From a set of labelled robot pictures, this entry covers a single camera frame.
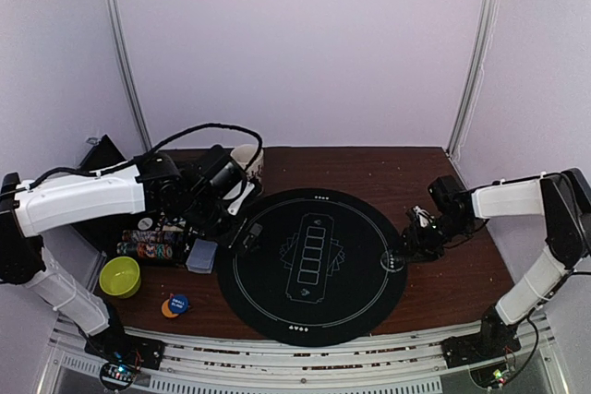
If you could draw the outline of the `blue small blind button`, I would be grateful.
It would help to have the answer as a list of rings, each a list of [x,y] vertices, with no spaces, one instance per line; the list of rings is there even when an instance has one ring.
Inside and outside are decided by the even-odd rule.
[[[189,301],[183,294],[172,294],[168,302],[169,310],[174,315],[182,315],[189,308]]]

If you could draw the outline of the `orange big blind button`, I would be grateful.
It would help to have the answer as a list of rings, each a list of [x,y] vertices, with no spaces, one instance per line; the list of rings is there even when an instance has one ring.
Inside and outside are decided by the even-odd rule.
[[[161,305],[161,312],[163,314],[164,317],[166,318],[176,318],[178,317],[177,313],[174,313],[171,309],[170,309],[170,301],[169,300],[164,300],[162,305]]]

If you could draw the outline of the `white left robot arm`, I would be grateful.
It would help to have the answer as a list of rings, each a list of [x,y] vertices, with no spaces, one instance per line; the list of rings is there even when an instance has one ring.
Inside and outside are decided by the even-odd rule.
[[[243,251],[236,240],[246,224],[242,206],[261,190],[221,146],[180,169],[165,153],[145,153],[103,170],[62,170],[57,178],[1,187],[1,282],[23,285],[74,321],[86,340],[114,361],[133,351],[115,309],[90,293],[43,245],[42,233],[102,217],[156,210],[179,218],[199,237]]]

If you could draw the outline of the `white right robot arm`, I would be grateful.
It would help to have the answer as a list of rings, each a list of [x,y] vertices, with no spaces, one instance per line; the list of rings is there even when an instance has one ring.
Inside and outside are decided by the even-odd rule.
[[[480,331],[469,339],[479,357],[494,357],[513,339],[518,326],[573,275],[590,256],[590,184],[578,168],[538,173],[489,185],[465,187],[443,175],[428,186],[437,214],[414,206],[395,256],[407,263],[443,258],[457,237],[468,239],[491,222],[493,237],[506,244],[501,256],[525,242],[525,257],[513,287],[482,316]]]

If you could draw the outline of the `clear dealer button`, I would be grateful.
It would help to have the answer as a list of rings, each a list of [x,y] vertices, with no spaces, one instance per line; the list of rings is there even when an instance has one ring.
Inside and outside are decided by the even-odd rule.
[[[385,271],[396,273],[404,269],[405,260],[403,257],[398,257],[394,253],[386,251],[380,257],[380,265]]]

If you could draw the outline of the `white floral mug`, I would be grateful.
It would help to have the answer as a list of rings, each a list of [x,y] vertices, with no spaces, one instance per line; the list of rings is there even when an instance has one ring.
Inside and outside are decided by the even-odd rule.
[[[262,182],[264,150],[257,145],[243,144],[230,151],[231,157],[246,172],[247,179]]]

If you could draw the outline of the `blue playing card deck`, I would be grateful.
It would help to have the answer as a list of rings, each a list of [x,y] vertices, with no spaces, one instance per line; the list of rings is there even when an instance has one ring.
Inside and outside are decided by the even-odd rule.
[[[215,242],[197,239],[187,257],[187,270],[198,274],[211,274],[217,248]]]

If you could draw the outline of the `black poker chip case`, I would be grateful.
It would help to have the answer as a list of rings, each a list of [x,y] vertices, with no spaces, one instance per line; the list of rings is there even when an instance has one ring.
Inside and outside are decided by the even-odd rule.
[[[73,228],[110,259],[132,257],[142,265],[182,267],[190,251],[187,231],[158,211],[106,216]]]

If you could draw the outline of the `round black poker mat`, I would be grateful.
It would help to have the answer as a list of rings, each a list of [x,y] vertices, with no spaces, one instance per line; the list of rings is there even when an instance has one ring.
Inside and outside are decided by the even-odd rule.
[[[223,298],[264,337],[326,347],[369,334],[402,300],[405,263],[389,273],[380,257],[402,246],[392,222],[364,200],[329,189],[283,191],[249,209],[260,230],[243,256],[216,257]]]

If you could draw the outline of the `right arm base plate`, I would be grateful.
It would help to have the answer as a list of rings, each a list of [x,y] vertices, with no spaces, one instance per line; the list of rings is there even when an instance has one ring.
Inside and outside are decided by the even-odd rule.
[[[502,357],[507,350],[518,352],[522,348],[517,337],[486,343],[479,333],[450,337],[440,345],[448,368],[478,364]]]

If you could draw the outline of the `aluminium front rail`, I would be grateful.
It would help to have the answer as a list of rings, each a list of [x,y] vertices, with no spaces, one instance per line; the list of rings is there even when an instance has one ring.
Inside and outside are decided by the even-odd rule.
[[[443,340],[477,323],[363,337],[324,348],[225,340],[129,328],[164,344],[161,365],[141,368],[130,393],[569,393],[544,316],[518,329],[521,350],[451,368]]]

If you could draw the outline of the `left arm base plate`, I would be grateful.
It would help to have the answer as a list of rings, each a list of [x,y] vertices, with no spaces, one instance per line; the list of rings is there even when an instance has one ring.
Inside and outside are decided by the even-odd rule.
[[[108,352],[96,340],[87,340],[84,351],[88,354],[102,357],[114,364],[125,364],[139,369],[158,370],[163,358],[165,344],[161,340],[129,336],[129,351]]]

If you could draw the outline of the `left aluminium frame post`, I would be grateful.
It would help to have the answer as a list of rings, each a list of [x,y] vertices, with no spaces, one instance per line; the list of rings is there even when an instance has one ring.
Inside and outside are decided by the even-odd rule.
[[[134,126],[139,134],[139,140],[144,150],[152,148],[151,137],[149,134],[147,122],[142,110],[132,66],[127,50],[127,43],[121,20],[119,4],[117,0],[104,0],[106,4],[107,15],[110,22],[111,33],[115,46],[115,58],[122,80],[124,93],[130,108]]]

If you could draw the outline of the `aluminium frame post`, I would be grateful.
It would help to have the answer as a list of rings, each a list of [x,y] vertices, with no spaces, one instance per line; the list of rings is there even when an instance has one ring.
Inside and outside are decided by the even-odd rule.
[[[124,93],[130,108],[134,126],[139,134],[139,140],[144,150],[152,148],[151,137],[149,134],[147,122],[142,110],[132,66],[127,50],[127,43],[121,20],[119,4],[117,0],[104,0],[106,4],[107,15],[110,22],[111,33],[115,46],[115,58],[122,80]]]
[[[484,62],[492,39],[498,4],[499,0],[481,0],[481,7],[476,26],[476,36],[470,56],[460,105],[446,149],[448,157],[454,161],[458,161],[461,156],[461,149],[476,109],[476,101],[481,88],[482,79],[484,78]]]

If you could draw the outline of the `right aluminium frame post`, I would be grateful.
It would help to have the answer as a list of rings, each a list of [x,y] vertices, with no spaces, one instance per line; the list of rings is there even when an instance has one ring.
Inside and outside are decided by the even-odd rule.
[[[481,0],[481,7],[476,26],[476,36],[470,56],[460,105],[446,149],[448,157],[454,161],[458,161],[461,156],[461,149],[476,109],[476,101],[481,88],[482,79],[484,78],[484,62],[492,39],[498,4],[499,0]]]

